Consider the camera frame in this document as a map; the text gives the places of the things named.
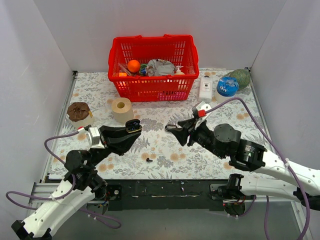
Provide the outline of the black oval charging case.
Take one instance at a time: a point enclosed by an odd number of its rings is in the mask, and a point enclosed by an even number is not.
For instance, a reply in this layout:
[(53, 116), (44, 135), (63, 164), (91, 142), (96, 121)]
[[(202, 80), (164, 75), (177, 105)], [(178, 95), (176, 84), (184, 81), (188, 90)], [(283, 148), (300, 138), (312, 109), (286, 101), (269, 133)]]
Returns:
[(171, 129), (174, 129), (174, 128), (176, 128), (176, 127), (177, 127), (177, 126), (176, 126), (175, 124), (167, 124), (167, 125), (165, 126), (164, 130), (165, 130), (166, 132), (170, 132)]

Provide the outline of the black gold-trimmed charging case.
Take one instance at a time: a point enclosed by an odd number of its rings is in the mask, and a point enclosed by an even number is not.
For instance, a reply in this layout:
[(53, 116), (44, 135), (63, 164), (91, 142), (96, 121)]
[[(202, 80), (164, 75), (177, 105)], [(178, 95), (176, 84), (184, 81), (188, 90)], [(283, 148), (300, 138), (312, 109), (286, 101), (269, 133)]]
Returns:
[(135, 133), (142, 130), (141, 121), (139, 119), (128, 120), (125, 123), (125, 128), (128, 133)]

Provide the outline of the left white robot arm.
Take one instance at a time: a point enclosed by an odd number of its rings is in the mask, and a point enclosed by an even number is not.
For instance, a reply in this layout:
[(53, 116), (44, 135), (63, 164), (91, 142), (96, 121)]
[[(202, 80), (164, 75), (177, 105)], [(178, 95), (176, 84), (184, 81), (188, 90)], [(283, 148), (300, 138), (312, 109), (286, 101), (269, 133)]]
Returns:
[(82, 206), (92, 200), (110, 196), (107, 182), (99, 176), (96, 166), (110, 154), (124, 155), (142, 132), (138, 119), (129, 120), (124, 127), (81, 126), (72, 137), (86, 134), (88, 150), (72, 150), (62, 162), (67, 170), (58, 187), (49, 197), (32, 196), (41, 200), (40, 207), (23, 220), (16, 220), (11, 228), (20, 240), (50, 240), (57, 230)]

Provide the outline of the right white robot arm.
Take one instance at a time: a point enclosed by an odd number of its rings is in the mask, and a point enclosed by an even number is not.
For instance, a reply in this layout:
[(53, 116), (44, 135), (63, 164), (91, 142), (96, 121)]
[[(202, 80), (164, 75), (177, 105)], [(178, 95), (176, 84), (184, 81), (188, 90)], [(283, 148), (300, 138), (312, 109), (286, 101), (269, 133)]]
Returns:
[(241, 138), (241, 132), (227, 123), (210, 130), (205, 122), (191, 118), (166, 125), (181, 146), (199, 144), (220, 159), (243, 172), (268, 175), (254, 178), (233, 173), (226, 185), (213, 190), (212, 195), (223, 200), (242, 196), (266, 195), (301, 203), (312, 210), (320, 209), (320, 172), (291, 161), (283, 162), (279, 155), (253, 141)]

